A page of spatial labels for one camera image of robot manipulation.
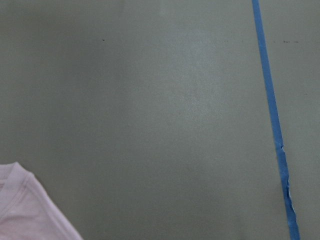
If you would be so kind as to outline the pink Snoopy t-shirt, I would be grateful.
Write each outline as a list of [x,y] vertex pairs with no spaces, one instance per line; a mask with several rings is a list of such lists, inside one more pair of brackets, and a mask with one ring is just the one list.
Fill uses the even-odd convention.
[[32,172],[18,162],[0,166],[2,240],[80,240]]

